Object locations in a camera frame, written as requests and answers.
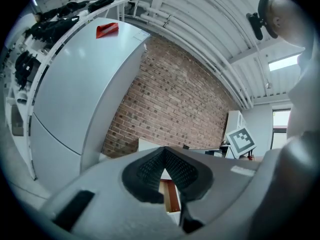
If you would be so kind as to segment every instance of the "white wall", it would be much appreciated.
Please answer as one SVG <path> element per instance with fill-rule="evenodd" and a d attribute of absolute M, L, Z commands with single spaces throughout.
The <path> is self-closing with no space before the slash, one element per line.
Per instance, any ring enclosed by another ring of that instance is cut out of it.
<path fill-rule="evenodd" d="M 250 131 L 256 148 L 255 157 L 264 156 L 270 150 L 273 134 L 273 109 L 270 104 L 255 105 L 250 110 L 242 111 L 248 130 Z"/>

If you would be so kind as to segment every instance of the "brick wall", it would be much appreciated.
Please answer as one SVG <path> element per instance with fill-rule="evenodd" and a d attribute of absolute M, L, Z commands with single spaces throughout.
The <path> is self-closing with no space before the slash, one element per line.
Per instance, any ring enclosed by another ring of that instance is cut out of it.
<path fill-rule="evenodd" d="M 154 35 L 102 152 L 112 158 L 133 153 L 138 138 L 191 149 L 218 147 L 229 110 L 239 107 L 219 80 L 185 50 Z"/>

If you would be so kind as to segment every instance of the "person's ear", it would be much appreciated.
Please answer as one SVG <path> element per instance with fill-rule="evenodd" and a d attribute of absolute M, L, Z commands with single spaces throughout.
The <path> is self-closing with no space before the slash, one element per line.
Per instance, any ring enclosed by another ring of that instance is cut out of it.
<path fill-rule="evenodd" d="M 273 23 L 277 28 L 280 28 L 280 26 L 281 26 L 281 24 L 280 24 L 280 17 L 273 17 L 272 23 Z"/>

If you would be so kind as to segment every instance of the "red object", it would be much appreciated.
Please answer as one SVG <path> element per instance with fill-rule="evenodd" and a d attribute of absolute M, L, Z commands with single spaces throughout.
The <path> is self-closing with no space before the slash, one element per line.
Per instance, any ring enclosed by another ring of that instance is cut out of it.
<path fill-rule="evenodd" d="M 98 38 L 104 37 L 118 30 L 119 30 L 118 23 L 115 23 L 115 22 L 106 24 L 106 25 L 97 26 L 95 38 L 98 39 Z"/>

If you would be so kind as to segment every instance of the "white label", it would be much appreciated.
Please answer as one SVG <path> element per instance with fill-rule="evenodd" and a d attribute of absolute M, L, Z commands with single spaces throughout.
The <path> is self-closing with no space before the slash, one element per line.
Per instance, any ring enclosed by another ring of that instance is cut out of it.
<path fill-rule="evenodd" d="M 236 174 L 249 176 L 249 177 L 255 176 L 255 173 L 256 173 L 255 170 L 246 169 L 246 168 L 239 167 L 239 166 L 236 166 L 236 165 L 231 168 L 231 172 L 234 172 Z"/>
<path fill-rule="evenodd" d="M 141 30 L 139 33 L 135 34 L 133 37 L 138 39 L 139 41 L 145 40 L 149 34 L 143 30 Z"/>

